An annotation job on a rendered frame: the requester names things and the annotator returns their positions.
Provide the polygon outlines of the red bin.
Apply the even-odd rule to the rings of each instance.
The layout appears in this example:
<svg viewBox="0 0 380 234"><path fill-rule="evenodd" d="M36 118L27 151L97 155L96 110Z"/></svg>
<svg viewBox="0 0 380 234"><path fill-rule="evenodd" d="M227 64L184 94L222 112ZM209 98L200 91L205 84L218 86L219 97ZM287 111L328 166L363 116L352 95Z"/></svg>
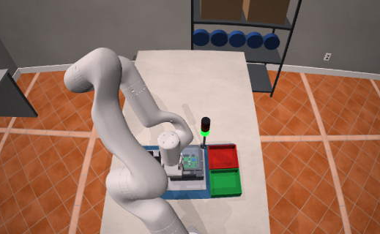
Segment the red bin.
<svg viewBox="0 0 380 234"><path fill-rule="evenodd" d="M208 160L210 170L239 168L236 144L208 146Z"/></svg>

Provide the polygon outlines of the green open bin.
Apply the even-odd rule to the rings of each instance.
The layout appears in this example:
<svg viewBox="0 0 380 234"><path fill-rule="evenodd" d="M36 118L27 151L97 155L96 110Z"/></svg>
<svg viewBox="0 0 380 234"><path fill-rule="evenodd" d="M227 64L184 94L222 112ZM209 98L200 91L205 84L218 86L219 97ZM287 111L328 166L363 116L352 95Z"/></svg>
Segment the green open bin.
<svg viewBox="0 0 380 234"><path fill-rule="evenodd" d="M209 172L211 198L241 196L239 168L209 170Z"/></svg>

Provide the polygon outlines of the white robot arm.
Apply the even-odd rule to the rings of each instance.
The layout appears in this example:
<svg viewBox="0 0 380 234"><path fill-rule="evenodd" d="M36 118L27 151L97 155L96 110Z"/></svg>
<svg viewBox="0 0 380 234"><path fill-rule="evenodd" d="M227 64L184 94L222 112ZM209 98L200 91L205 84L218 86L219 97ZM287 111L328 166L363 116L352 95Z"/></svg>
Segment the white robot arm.
<svg viewBox="0 0 380 234"><path fill-rule="evenodd" d="M182 150L193 141L186 121L157 106L144 80L128 58L108 48L98 48L75 62L64 74L64 84L74 93L94 90L92 120L104 146L126 166L113 169L105 184L123 209L137 216L151 234L189 233L170 203L160 196L168 178L181 178ZM164 122L176 131L158 137L163 166L135 139L119 104L119 88L146 128Z"/></svg>

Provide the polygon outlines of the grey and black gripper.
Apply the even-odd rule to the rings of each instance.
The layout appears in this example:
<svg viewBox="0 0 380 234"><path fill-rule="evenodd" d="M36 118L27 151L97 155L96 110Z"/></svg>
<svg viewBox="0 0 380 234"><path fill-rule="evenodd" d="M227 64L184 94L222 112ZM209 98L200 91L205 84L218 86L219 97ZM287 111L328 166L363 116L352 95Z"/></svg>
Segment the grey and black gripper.
<svg viewBox="0 0 380 234"><path fill-rule="evenodd" d="M179 164L178 164L178 170L182 170L182 171L184 170L183 164L184 164L183 158L180 157ZM161 159L161 165L164 167L162 159Z"/></svg>

